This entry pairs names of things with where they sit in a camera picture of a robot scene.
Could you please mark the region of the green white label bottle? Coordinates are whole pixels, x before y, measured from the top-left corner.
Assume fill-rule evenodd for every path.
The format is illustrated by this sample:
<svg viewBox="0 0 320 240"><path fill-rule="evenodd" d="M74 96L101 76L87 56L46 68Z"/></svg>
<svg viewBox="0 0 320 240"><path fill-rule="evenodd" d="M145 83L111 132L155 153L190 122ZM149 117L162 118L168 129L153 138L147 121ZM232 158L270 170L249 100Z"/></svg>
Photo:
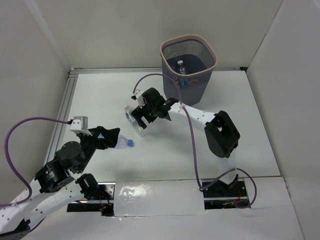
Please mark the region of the green white label bottle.
<svg viewBox="0 0 320 240"><path fill-rule="evenodd" d="M144 137L147 135L147 133L143 127L139 126L137 120L133 117L133 115L132 115L133 110L134 110L133 107L126 105L126 107L124 108L125 117L128 120L128 122L130 123L130 125L135 129L137 134L141 137Z"/></svg>

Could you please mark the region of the crushed blue cap bottle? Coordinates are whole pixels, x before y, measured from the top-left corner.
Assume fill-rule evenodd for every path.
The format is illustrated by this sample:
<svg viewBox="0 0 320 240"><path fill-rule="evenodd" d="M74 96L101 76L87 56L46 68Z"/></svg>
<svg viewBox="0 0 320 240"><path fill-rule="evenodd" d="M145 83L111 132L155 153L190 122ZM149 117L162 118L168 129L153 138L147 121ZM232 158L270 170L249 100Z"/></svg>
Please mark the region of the crushed blue cap bottle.
<svg viewBox="0 0 320 240"><path fill-rule="evenodd" d="M124 149L124 148L133 148L134 141L132 139L128 139L125 136L119 134L117 139L117 145L112 149Z"/></svg>

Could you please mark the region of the blue label water bottle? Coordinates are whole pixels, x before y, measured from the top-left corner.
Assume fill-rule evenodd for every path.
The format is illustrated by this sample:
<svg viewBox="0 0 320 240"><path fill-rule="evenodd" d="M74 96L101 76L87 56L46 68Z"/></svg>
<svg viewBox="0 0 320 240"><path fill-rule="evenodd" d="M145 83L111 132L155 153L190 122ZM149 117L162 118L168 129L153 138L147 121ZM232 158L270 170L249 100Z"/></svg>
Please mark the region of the blue label water bottle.
<svg viewBox="0 0 320 240"><path fill-rule="evenodd" d="M178 60L176 65L176 72L180 75L188 75L189 70L185 66L185 63L183 60ZM179 77L179 84L181 88L185 88L188 86L189 79L187 77Z"/></svg>

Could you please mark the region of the orange juice bottle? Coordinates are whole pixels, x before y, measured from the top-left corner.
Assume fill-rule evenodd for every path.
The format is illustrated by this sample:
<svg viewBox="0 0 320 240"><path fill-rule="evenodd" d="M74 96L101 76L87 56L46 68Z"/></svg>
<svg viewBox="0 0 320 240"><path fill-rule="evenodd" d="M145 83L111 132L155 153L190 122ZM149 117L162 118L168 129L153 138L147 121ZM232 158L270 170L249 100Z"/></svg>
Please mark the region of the orange juice bottle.
<svg viewBox="0 0 320 240"><path fill-rule="evenodd" d="M190 82L189 82L189 86L190 87L195 87L195 86L197 86L197 85L199 85L200 84L200 82L198 81L198 80L196 80L196 79L192 79L192 80L190 80Z"/></svg>

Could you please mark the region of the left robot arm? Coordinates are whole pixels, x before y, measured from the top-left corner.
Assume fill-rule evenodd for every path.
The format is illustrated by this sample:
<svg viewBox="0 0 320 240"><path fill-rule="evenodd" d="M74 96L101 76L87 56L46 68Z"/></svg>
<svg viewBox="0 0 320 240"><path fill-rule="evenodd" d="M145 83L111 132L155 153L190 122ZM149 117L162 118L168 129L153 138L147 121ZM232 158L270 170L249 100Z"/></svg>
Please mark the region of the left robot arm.
<svg viewBox="0 0 320 240"><path fill-rule="evenodd" d="M82 199L100 200L109 205L113 191L98 184L84 170L96 150L115 148L120 129L102 126L82 130L79 141L66 142L31 181L31 196L25 202L21 193L10 206L0 210L0 238L20 240L37 227L48 215Z"/></svg>

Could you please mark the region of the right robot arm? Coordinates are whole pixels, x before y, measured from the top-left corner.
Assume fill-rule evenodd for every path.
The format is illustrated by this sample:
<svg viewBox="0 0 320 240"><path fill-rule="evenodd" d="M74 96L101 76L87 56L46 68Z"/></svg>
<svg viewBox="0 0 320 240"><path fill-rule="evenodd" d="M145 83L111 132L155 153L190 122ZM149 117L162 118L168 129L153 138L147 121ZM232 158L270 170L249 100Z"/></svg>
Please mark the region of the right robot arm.
<svg viewBox="0 0 320 240"><path fill-rule="evenodd" d="M216 190L218 196L230 196L236 189L239 175L236 173L235 150L240 133L225 111L202 111L182 103L179 99L165 99L155 88L145 92L135 89L131 96L138 106L128 113L128 118L138 131L143 131L156 119L179 122L205 134L209 150L218 160L218 177L201 186L200 190Z"/></svg>

